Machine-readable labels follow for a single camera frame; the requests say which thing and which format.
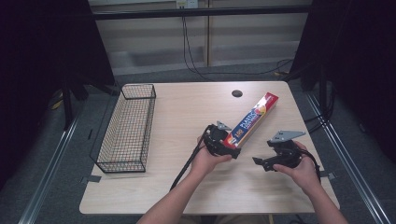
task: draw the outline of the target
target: black wire basket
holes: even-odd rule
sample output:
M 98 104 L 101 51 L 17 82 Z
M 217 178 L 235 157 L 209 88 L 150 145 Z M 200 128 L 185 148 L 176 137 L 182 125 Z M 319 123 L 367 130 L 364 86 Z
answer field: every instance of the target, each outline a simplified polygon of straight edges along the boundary
M 144 173 L 156 93 L 152 84 L 121 89 L 100 147 L 91 158 L 104 173 Z

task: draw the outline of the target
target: table hole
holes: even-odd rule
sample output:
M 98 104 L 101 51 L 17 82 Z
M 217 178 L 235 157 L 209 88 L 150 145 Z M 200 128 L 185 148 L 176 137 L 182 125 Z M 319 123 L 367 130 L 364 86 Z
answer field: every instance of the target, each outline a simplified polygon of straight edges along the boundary
M 242 94 L 243 94 L 243 93 L 242 93 L 241 91 L 239 91 L 239 90 L 235 90 L 235 91 L 232 92 L 232 95 L 233 95 L 234 97 L 241 97 Z

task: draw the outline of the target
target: red box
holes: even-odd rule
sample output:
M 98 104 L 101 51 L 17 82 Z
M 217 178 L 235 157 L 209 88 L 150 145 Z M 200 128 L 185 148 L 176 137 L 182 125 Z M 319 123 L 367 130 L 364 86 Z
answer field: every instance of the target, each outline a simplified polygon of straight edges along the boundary
M 229 148 L 240 148 L 260 126 L 268 113 L 276 106 L 279 97 L 267 92 L 260 101 L 250 109 L 247 115 L 228 134 L 223 144 Z

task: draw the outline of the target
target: electrical cord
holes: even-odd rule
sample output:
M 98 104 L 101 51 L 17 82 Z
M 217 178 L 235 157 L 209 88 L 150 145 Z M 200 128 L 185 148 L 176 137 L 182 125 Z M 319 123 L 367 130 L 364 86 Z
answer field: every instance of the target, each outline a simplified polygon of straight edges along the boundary
M 268 71 L 265 72 L 260 72 L 260 73 L 233 73 L 233 72 L 222 72 L 222 73 L 215 73 L 215 72 L 209 72 L 209 73 L 202 73 L 200 71 L 198 71 L 198 69 L 195 66 L 194 60 L 192 58 L 191 55 L 191 48 L 190 48 L 190 40 L 189 40 L 189 36 L 188 36 L 188 32 L 187 32 L 187 23 L 186 23 L 186 18 L 182 17 L 182 21 L 183 21 L 183 54 L 184 54 L 184 63 L 186 64 L 187 68 L 193 72 L 194 74 L 199 75 L 201 78 L 209 80 L 209 81 L 215 81 L 213 79 L 210 79 L 208 77 L 204 77 L 204 75 L 246 75 L 246 76 L 259 76 L 259 75 L 264 75 L 267 73 L 271 73 L 271 72 L 275 72 L 275 71 L 279 71 L 279 69 L 291 62 L 293 62 L 293 59 L 284 59 L 284 60 L 280 60 L 279 62 L 276 63 L 276 67 L 273 69 L 270 69 Z M 189 51 L 189 55 L 190 55 L 190 60 L 191 60 L 191 64 L 192 64 L 192 68 L 189 66 L 189 64 L 187 63 L 187 59 L 186 59 L 186 43 L 187 43 L 187 48 Z
M 195 147 L 194 151 L 191 153 L 190 158 L 187 160 L 186 164 L 184 164 L 183 168 L 181 169 L 180 173 L 177 175 L 175 181 L 172 184 L 172 187 L 170 188 L 170 190 L 174 189 L 175 186 L 177 185 L 178 181 L 180 180 L 180 178 L 184 175 L 184 173 L 186 173 L 187 168 L 189 168 L 190 164 L 192 163 L 192 161 L 194 160 L 195 156 L 198 154 L 199 150 L 205 146 L 199 147 L 202 143 L 202 141 L 204 140 L 204 136 L 207 132 L 208 128 L 206 128 L 204 130 L 204 133 L 201 135 L 200 140 L 198 141 L 197 146 Z
M 332 84 L 332 91 L 330 94 L 330 102 L 329 102 L 328 106 L 326 107 L 326 111 L 321 112 L 319 115 L 317 115 L 311 119 L 304 120 L 305 123 L 308 123 L 315 119 L 321 118 L 321 121 L 317 125 L 315 125 L 314 127 L 310 128 L 308 130 L 309 133 L 313 133 L 313 132 L 317 131 L 323 125 L 326 125 L 330 121 L 330 117 L 332 116 L 332 113 L 334 110 L 335 94 L 336 94 L 336 90 L 335 90 L 334 85 Z
M 299 152 L 301 153 L 301 154 L 304 154 L 304 155 L 306 155 L 306 156 L 308 156 L 311 160 L 312 160 L 312 162 L 315 164 L 315 171 L 316 171 L 316 173 L 317 173 L 317 177 L 318 177 L 318 180 L 319 180 L 319 183 L 321 183 L 321 180 L 320 180 L 320 166 L 318 165 L 318 163 L 317 163 L 317 160 L 315 160 L 315 157 L 310 153 L 310 152 L 308 152 L 307 150 L 305 150 L 305 149 L 299 149 Z

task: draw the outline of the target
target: floor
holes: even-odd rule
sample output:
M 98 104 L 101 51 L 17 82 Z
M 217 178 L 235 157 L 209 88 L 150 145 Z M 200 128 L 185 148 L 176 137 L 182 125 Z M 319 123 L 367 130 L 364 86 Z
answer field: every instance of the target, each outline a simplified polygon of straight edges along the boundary
M 116 80 L 121 86 L 139 82 L 279 80 L 274 75 L 274 68 L 276 63 L 256 63 L 199 68 L 200 74 L 181 69 L 118 76 Z M 313 118 L 316 114 L 307 93 L 318 97 L 318 88 L 303 92 L 299 79 L 290 81 L 289 85 L 303 118 Z M 101 129 L 102 118 L 108 116 L 107 104 L 114 104 L 117 100 L 117 97 L 93 87 L 87 87 L 87 90 L 90 93 L 87 101 L 73 101 L 77 119 L 69 132 L 63 130 L 62 105 L 47 111 L 23 166 L 0 193 L 0 223 L 136 223 L 139 219 L 139 216 L 85 216 L 78 210 L 86 187 L 81 179 L 90 175 L 93 167 L 90 153 L 95 136 Z M 317 123 L 314 120 L 306 125 L 310 129 Z M 311 133 L 311 137 L 326 170 L 337 176 L 331 182 L 341 204 L 341 212 L 350 223 L 392 223 L 396 220 L 396 164 L 381 153 L 370 134 L 361 131 L 357 117 L 338 97 L 334 101 L 330 124 L 352 164 L 344 163 L 341 158 L 345 155 L 334 147 L 325 129 L 318 129 Z M 350 172 L 351 166 L 356 166 L 357 174 Z M 381 210 L 385 215 L 375 214 Z M 318 222 L 314 214 L 299 216 L 307 223 Z M 294 214 L 274 216 L 275 223 L 290 223 L 297 219 Z

